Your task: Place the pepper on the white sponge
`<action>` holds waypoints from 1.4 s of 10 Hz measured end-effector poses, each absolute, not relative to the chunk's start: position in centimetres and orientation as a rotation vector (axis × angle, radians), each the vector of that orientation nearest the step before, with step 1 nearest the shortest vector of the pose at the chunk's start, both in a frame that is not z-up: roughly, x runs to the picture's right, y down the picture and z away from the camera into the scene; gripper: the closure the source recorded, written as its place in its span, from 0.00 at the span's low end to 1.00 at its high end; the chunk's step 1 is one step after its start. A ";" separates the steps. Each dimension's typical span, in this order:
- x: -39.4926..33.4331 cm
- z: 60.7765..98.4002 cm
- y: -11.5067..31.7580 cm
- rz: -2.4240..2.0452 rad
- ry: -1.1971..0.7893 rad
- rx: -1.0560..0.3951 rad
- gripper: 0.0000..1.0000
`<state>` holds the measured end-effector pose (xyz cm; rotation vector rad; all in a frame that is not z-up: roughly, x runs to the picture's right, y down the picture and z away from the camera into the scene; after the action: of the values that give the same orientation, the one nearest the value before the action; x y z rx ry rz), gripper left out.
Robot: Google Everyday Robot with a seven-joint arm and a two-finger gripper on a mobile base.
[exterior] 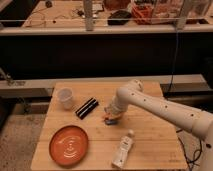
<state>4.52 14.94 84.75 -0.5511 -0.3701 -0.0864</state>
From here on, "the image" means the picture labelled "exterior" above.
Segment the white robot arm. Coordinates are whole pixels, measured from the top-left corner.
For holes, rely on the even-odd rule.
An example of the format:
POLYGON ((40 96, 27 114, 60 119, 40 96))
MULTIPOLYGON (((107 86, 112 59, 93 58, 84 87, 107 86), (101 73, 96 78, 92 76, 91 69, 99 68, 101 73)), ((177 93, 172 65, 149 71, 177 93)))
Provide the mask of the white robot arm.
POLYGON ((143 92, 139 80, 131 80, 116 90, 105 107, 106 118, 117 120, 134 105, 191 133, 205 143, 199 171, 213 171, 213 114, 194 107, 174 103, 143 92))

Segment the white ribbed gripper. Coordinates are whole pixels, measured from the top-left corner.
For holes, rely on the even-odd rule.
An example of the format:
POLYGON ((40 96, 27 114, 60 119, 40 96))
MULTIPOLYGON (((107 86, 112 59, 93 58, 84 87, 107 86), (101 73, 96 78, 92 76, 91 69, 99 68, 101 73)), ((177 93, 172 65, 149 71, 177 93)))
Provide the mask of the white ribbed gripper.
POLYGON ((110 114, 115 117, 114 120, 122 118, 127 111, 128 105, 120 101, 117 97, 113 97, 110 103, 104 108, 105 114, 110 114))

